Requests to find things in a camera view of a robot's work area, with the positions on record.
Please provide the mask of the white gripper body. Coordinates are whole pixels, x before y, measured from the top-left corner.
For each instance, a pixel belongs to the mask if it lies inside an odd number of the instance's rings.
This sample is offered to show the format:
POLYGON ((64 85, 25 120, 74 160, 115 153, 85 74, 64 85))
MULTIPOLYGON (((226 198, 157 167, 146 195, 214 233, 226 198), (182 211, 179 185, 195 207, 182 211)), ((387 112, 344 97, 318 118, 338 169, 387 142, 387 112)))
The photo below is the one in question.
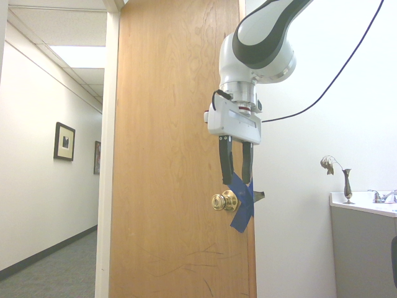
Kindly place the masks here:
POLYGON ((261 143, 261 120, 256 115, 244 115, 229 95, 220 89, 213 93, 212 103, 204 112, 208 131, 217 136, 231 136, 238 142, 261 143))

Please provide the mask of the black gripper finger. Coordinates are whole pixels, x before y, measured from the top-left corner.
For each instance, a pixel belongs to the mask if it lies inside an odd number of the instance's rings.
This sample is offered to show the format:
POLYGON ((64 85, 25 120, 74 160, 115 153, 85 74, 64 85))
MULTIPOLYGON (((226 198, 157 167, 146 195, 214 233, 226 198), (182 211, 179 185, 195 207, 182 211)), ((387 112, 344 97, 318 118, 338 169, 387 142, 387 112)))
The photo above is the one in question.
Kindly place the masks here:
POLYGON ((223 184, 229 185, 232 182, 234 167, 233 167, 233 143, 229 135, 219 137, 219 155, 221 172, 223 177, 223 184))
POLYGON ((242 144, 243 144, 242 180, 244 183, 250 183, 252 179, 253 144, 250 142, 243 142, 242 144))

